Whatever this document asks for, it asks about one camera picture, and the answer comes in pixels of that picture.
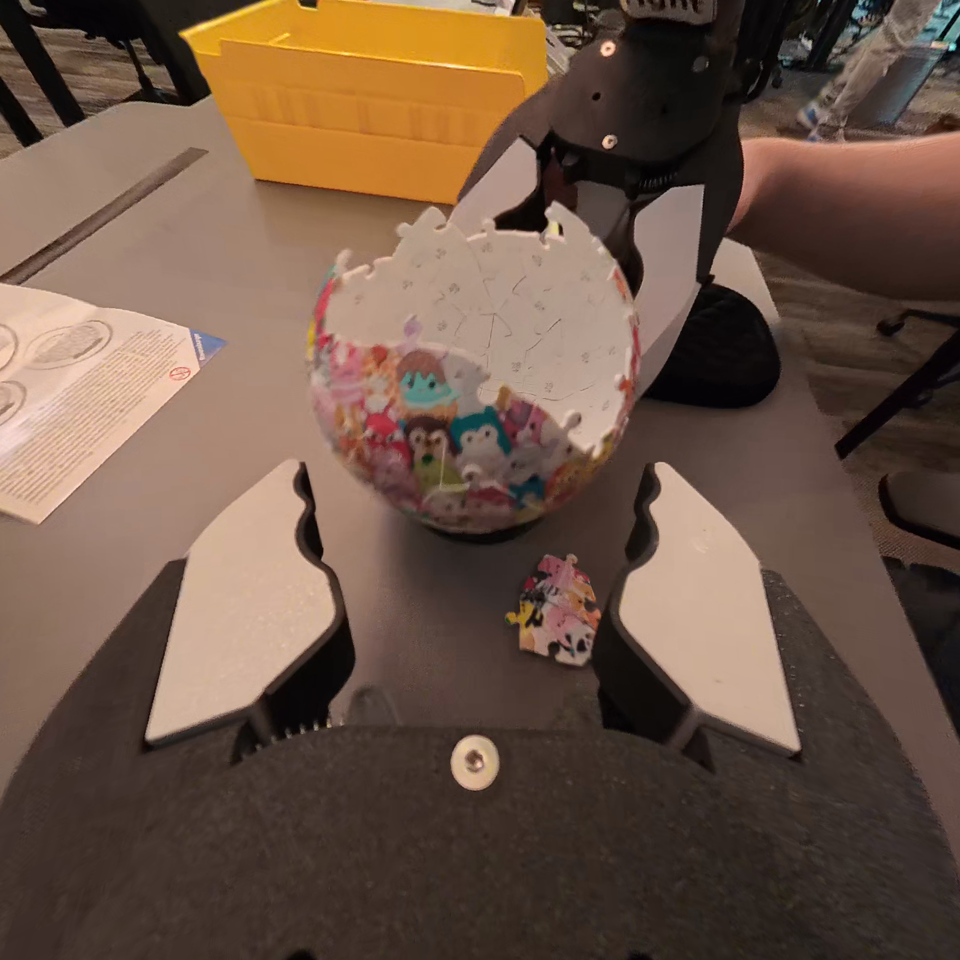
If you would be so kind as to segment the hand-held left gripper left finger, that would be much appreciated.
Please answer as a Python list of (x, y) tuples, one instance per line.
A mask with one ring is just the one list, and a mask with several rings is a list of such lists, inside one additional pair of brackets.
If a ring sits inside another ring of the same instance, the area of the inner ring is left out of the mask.
[(145, 743), (239, 723), (255, 748), (320, 729), (354, 670), (306, 464), (282, 462), (190, 546)]

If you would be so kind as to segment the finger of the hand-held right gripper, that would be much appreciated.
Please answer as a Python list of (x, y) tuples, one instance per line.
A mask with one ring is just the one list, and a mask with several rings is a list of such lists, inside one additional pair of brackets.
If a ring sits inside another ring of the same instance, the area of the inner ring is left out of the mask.
[(546, 228), (548, 171), (553, 156), (516, 139), (450, 213), (455, 228)]
[(631, 381), (650, 387), (676, 348), (701, 290), (698, 280), (705, 187), (674, 186), (632, 211), (622, 200), (615, 219), (615, 254), (623, 271), (638, 258), (634, 282), (635, 319)]

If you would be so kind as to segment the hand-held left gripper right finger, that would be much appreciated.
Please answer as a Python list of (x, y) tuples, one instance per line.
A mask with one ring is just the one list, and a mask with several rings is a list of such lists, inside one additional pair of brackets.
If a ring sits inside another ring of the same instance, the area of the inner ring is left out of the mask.
[(780, 757), (802, 743), (762, 565), (666, 462), (643, 470), (592, 666), (605, 724), (682, 752), (702, 731)]

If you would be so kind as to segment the colourful puzzle ball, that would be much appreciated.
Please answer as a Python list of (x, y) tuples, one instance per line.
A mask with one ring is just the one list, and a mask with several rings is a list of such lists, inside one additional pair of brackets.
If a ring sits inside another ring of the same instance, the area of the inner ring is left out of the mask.
[(343, 250), (305, 364), (327, 447), (404, 516), (493, 531), (556, 512), (618, 448), (637, 387), (631, 291), (554, 203), (546, 230), (468, 231), (437, 208), (389, 256)]

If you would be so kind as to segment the joined puzzle pieces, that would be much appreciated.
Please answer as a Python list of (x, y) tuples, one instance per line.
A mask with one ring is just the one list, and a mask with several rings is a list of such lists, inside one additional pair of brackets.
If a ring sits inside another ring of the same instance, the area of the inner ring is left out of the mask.
[(518, 631), (520, 650), (564, 666), (590, 662), (602, 611), (575, 555), (544, 555), (523, 583), (516, 606), (504, 621)]

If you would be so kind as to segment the black ball stand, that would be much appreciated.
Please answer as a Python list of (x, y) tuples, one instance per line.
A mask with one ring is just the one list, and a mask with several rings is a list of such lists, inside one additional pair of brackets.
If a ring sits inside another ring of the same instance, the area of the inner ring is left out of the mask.
[(541, 516), (523, 523), (483, 532), (469, 531), (466, 529), (448, 530), (434, 522), (428, 522), (426, 519), (421, 522), (421, 525), (436, 536), (453, 543), (475, 546), (495, 546), (509, 543), (524, 536), (531, 530), (536, 529), (543, 521), (544, 518)]

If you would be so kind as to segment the person's right forearm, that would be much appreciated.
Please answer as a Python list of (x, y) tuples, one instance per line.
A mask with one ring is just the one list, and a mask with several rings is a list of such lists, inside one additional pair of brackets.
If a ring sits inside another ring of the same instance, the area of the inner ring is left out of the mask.
[(742, 151), (731, 239), (860, 293), (958, 302), (958, 132)]

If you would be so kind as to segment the black wrist rest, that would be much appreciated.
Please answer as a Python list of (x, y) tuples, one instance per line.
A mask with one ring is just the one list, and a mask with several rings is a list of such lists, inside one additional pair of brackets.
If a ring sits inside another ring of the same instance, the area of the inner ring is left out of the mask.
[(663, 368), (644, 398), (710, 410), (755, 406), (778, 386), (782, 360), (761, 310), (711, 282), (696, 295)]

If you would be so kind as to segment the yellow plastic bin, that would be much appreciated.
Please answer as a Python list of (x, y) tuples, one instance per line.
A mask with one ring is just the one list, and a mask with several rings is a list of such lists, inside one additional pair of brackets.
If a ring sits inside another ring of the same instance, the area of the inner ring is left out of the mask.
[(548, 78), (538, 17), (385, 2), (257, 2), (182, 30), (252, 176), (454, 205)]

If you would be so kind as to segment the office chair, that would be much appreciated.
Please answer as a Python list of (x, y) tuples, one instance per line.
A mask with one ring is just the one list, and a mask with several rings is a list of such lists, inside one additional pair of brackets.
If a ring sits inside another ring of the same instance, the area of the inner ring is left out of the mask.
[[(929, 309), (910, 304), (893, 318), (881, 320), (876, 331), (884, 338), (900, 333), (910, 320), (922, 320), (951, 329), (951, 335), (916, 370), (869, 413), (851, 426), (834, 445), (840, 460), (848, 458), (882, 427), (906, 409), (959, 382), (958, 305)], [(878, 481), (878, 500), (886, 520), (894, 527), (934, 544), (959, 548), (958, 473), (900, 470)]]

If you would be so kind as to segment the instruction leaflet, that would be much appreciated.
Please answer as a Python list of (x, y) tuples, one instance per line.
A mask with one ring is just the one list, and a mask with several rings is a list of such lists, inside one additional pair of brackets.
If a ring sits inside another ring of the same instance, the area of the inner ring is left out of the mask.
[(225, 345), (164, 319), (2, 284), (2, 515), (46, 520)]

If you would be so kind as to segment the black metal table frame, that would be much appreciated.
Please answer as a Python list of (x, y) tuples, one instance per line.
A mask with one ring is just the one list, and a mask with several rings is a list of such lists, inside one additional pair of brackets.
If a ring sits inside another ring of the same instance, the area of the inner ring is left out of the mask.
[[(222, 12), (219, 2), (202, 1), (38, 1), (1, 3), (1, 26), (54, 114), (66, 127), (86, 119), (61, 71), (43, 46), (38, 30), (67, 30), (103, 40), (128, 56), (139, 83), (134, 101), (191, 105), (210, 94), (181, 32)], [(163, 67), (176, 97), (162, 94), (134, 49), (142, 42)]]

